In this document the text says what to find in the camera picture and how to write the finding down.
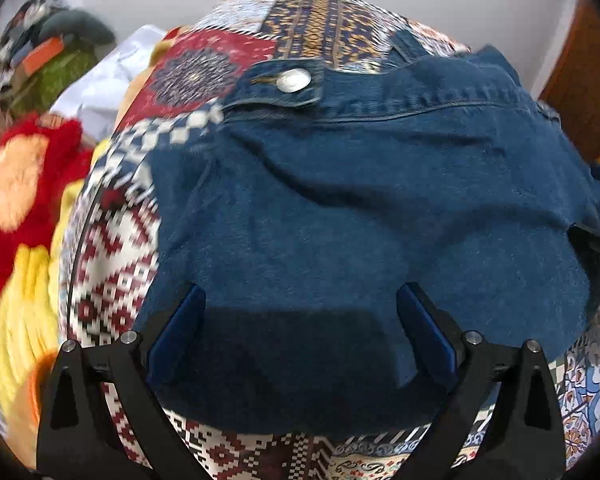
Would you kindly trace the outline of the blue denim jeans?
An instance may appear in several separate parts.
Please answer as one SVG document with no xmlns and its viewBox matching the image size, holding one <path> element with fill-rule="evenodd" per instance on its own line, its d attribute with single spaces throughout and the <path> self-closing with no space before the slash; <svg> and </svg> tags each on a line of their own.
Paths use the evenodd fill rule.
<svg viewBox="0 0 600 480">
<path fill-rule="evenodd" d="M 158 271 L 134 326 L 178 289 L 200 323 L 150 381 L 170 411 L 242 434 L 422 424 L 396 293 L 415 282 L 466 330 L 554 358 L 597 298 L 568 240 L 600 231 L 600 182 L 498 50 L 442 58 L 396 34 L 377 74 L 254 64 L 222 117 L 146 156 Z"/>
</svg>

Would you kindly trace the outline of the green beige blanket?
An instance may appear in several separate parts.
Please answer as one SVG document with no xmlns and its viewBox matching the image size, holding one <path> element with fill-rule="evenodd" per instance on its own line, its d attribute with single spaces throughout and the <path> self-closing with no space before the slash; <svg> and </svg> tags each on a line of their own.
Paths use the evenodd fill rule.
<svg viewBox="0 0 600 480">
<path fill-rule="evenodd" d="M 92 148 L 88 171 L 107 148 L 106 141 Z M 50 247 L 19 246 L 0 293 L 0 410 L 6 443 L 28 468 L 36 465 L 43 388 L 66 332 L 60 293 L 76 252 L 72 218 L 86 176 L 65 187 Z"/>
</svg>

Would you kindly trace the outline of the patchwork patterned bedspread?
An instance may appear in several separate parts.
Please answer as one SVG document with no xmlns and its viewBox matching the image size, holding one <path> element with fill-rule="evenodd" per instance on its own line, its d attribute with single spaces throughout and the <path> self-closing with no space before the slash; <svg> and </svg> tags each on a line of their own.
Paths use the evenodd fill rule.
<svg viewBox="0 0 600 480">
<path fill-rule="evenodd" d="M 427 432 L 396 292 L 548 353 L 573 464 L 600 436 L 600 182 L 500 51 L 361 0 L 226 0 L 171 45 L 66 231 L 87 346 L 206 297 L 157 390 L 215 479 L 385 479 Z"/>
</svg>

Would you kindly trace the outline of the brown wooden door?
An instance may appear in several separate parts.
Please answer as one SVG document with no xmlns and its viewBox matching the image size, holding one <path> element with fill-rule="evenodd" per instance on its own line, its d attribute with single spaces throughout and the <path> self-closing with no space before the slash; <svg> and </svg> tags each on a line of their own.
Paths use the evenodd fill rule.
<svg viewBox="0 0 600 480">
<path fill-rule="evenodd" d="M 600 164 L 600 12 L 578 0 L 568 36 L 540 99 L 588 162 Z"/>
</svg>

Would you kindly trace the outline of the red yellow plush toy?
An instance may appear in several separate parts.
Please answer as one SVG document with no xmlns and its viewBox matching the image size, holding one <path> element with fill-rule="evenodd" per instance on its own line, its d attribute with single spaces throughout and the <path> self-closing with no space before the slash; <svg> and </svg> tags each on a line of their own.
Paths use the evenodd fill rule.
<svg viewBox="0 0 600 480">
<path fill-rule="evenodd" d="M 65 187 L 83 179 L 93 150 L 77 119 L 30 114 L 0 137 L 0 293 L 19 246 L 50 247 Z"/>
</svg>

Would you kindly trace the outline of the white light-blue cloth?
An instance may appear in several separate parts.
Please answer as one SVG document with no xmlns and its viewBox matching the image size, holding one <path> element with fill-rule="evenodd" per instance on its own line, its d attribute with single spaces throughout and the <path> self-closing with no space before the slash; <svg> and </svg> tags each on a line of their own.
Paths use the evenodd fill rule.
<svg viewBox="0 0 600 480">
<path fill-rule="evenodd" d="M 95 143 L 114 132 L 118 110 L 132 80 L 148 67 L 151 52 L 166 31 L 144 25 L 125 38 L 84 76 L 61 93 L 52 114 L 77 119 Z"/>
</svg>

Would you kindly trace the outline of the orange box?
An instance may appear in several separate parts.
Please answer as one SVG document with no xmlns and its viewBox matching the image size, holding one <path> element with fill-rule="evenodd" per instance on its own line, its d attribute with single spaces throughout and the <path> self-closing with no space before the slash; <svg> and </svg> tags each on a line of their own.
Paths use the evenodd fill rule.
<svg viewBox="0 0 600 480">
<path fill-rule="evenodd" d="M 27 76 L 33 75 L 46 63 L 65 50 L 60 37 L 52 37 L 39 44 L 22 60 L 22 69 Z"/>
</svg>

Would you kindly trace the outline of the grey green cushion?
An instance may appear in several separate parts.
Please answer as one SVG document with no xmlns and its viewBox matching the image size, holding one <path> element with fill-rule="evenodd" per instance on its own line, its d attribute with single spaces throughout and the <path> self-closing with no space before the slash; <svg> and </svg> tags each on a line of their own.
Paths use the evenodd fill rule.
<svg viewBox="0 0 600 480">
<path fill-rule="evenodd" d="M 116 39 L 114 32 L 105 23 L 80 9 L 58 12 L 50 18 L 47 25 L 52 36 L 73 35 L 95 46 L 112 44 Z"/>
</svg>

